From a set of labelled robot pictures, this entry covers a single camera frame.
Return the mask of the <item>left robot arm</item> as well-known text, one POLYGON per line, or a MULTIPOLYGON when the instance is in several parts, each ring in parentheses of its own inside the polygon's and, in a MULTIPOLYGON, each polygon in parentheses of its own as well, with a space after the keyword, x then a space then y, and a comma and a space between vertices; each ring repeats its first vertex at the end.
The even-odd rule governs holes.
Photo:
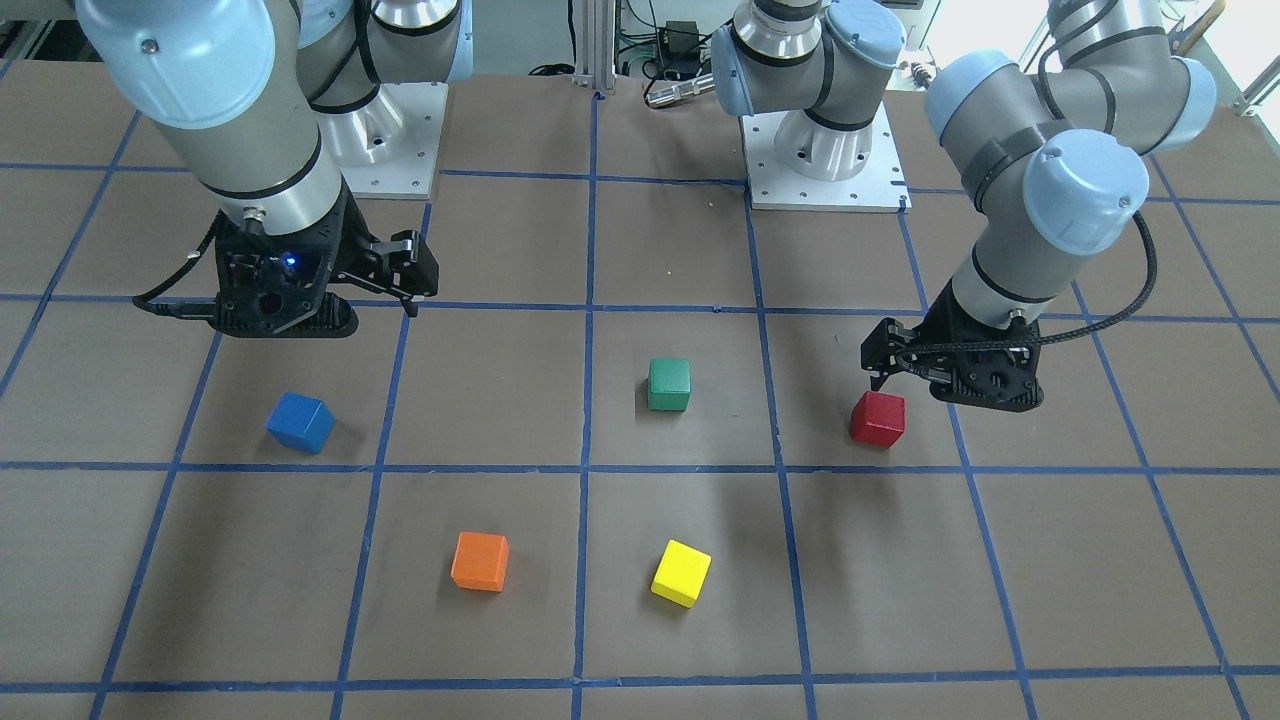
MULTIPOLYGON (((873 389, 905 373, 943 402, 1037 407, 1041 347, 1115 325, 1152 292, 1143 159, 1204 129, 1213 76, 1171 53, 1155 1, 1051 1, 1046 20, 1060 70, 1027 74, 980 50, 925 91, 931 127, 987 225, 919 325, 886 318, 863 341, 873 389), (1138 297, 1042 336, 1042 311, 1128 224, 1146 247, 1138 297)), ((712 78, 730 115, 787 111, 791 163, 815 176, 819 143, 870 133, 904 45, 902 22, 876 1, 745 1, 712 35, 712 78)))

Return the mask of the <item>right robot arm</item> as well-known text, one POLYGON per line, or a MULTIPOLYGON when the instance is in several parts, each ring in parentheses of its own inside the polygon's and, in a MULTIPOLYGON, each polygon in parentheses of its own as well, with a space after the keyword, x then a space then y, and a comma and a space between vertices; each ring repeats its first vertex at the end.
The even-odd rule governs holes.
POLYGON ((134 297, 159 316, 246 338, 342 338, 346 283, 407 316, 439 291, 417 231, 379 240, 349 177, 424 161, 397 85, 474 68, 470 1, 78 1, 120 92, 219 209, 183 266, 134 297))

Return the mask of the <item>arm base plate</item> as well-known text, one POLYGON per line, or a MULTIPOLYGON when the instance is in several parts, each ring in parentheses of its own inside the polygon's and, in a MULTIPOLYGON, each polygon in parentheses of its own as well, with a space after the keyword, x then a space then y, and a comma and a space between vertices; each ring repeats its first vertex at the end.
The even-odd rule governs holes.
POLYGON ((356 197, 430 199, 449 90, 445 83, 383 85, 365 108, 319 117, 356 197))
POLYGON ((751 204, 764 210, 896 213, 911 208, 890 118, 852 133, 804 111, 740 118, 751 204))

